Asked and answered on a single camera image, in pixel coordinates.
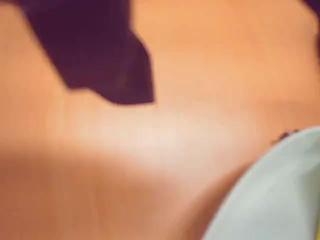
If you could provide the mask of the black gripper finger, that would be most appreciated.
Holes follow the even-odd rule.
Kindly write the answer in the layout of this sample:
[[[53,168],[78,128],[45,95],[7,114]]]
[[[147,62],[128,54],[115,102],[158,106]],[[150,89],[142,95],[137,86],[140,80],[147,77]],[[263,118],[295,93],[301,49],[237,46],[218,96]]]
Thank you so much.
[[[316,44],[317,49],[320,49],[320,0],[303,0],[307,7],[315,14],[317,19],[317,37]]]
[[[129,0],[15,0],[65,85],[118,105],[155,101],[152,60]]]

